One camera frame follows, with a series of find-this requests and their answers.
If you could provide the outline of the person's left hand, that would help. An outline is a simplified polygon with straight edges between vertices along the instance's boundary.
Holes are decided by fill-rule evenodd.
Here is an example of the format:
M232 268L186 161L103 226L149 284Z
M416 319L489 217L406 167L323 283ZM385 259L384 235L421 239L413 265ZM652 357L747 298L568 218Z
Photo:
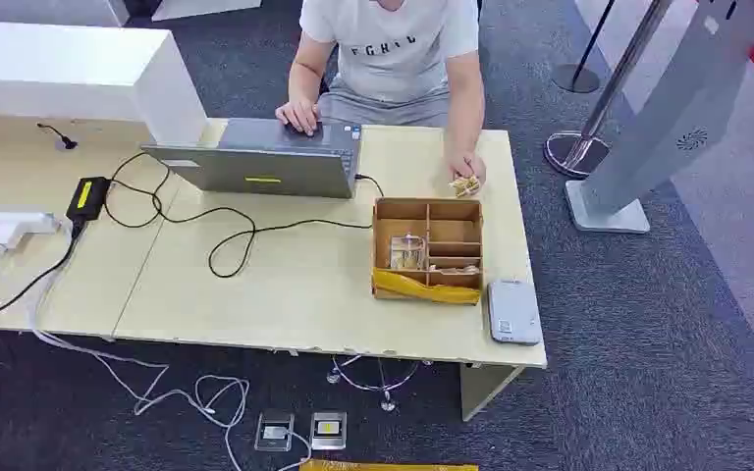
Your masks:
M458 178L476 178L480 185L486 183L486 164L474 152L450 154L447 163L453 181Z

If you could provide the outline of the person's right hand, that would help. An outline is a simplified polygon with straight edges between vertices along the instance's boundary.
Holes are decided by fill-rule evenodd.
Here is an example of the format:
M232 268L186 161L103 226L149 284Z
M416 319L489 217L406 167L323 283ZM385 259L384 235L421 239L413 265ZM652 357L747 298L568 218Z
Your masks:
M276 118L285 126L313 136L319 128L318 104L309 99L290 99L275 111Z

